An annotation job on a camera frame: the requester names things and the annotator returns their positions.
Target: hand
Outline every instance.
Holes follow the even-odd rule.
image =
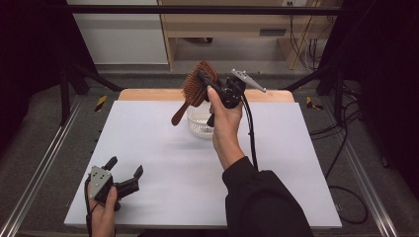
[[[115,236],[115,212],[114,206],[117,202],[117,188],[111,187],[108,192],[105,207],[94,199],[89,198],[89,207],[92,211],[92,236],[93,237],[114,237]]]
[[[221,102],[214,88],[208,86],[211,102],[209,111],[214,114],[212,144],[222,168],[226,170],[234,162],[244,157],[237,138],[238,127],[242,117],[243,104],[234,109],[227,109]]]

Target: wall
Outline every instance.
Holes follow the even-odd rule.
[[[155,0],[67,0],[69,5],[157,5]],[[160,17],[74,14],[95,64],[167,64]]]

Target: black jacket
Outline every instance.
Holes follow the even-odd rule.
[[[222,179],[228,189],[228,236],[313,236],[298,202],[274,172],[258,172],[243,157]]]

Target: hairbrush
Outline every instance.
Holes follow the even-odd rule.
[[[207,84],[199,77],[200,73],[204,73],[206,78],[213,84],[218,83],[218,75],[215,69],[206,61],[198,63],[194,70],[188,74],[182,86],[182,94],[185,98],[185,103],[179,111],[173,115],[172,124],[177,125],[182,119],[188,106],[198,107],[207,96]]]

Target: black pole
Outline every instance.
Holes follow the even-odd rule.
[[[216,14],[216,15],[353,15],[357,9],[339,7],[260,7],[260,6],[153,6],[153,5],[45,5],[53,11],[77,14]]]
[[[343,74],[342,74],[342,72],[340,72],[340,70],[337,73],[337,79],[336,79],[335,85],[336,85],[335,101],[334,101],[335,105],[334,105],[333,114],[335,116],[336,122],[338,122],[338,124],[343,127],[344,119],[345,119],[345,118],[342,118],[342,114],[343,114],[343,110],[344,110],[343,105],[342,105],[342,102],[343,102]]]
[[[61,90],[61,123],[64,125],[70,116],[70,99],[68,92],[67,70],[63,66],[59,71],[59,86]]]
[[[373,0],[373,2],[369,5],[369,8],[364,11],[363,16],[360,18],[358,22],[355,23],[354,27],[348,32],[348,34],[343,38],[342,42],[339,44],[336,51],[333,53],[331,59],[327,63],[321,63],[320,67],[314,71],[313,73],[305,76],[304,78],[300,79],[299,81],[289,85],[285,90],[293,91],[298,89],[299,87],[305,85],[306,83],[314,80],[320,79],[320,83],[317,86],[317,94],[320,96],[325,96],[329,94],[333,84],[335,83],[333,79],[333,74],[336,72],[338,67],[342,63],[342,59],[345,57],[349,45],[352,43],[352,39],[354,38],[358,28],[364,22],[367,14],[370,12],[372,7],[374,6],[377,0]]]
[[[100,84],[108,87],[109,89],[111,89],[111,90],[113,90],[115,92],[120,92],[123,89],[125,89],[125,88],[122,88],[122,87],[119,87],[119,86],[115,85],[114,83],[106,80],[105,78],[103,78],[99,74],[97,74],[95,72],[92,72],[92,71],[89,71],[86,68],[84,68],[84,67],[82,67],[82,66],[80,66],[80,65],[78,65],[76,63],[72,64],[72,68],[74,70],[76,70],[78,73],[81,73],[83,76],[90,77],[91,79],[99,82]]]

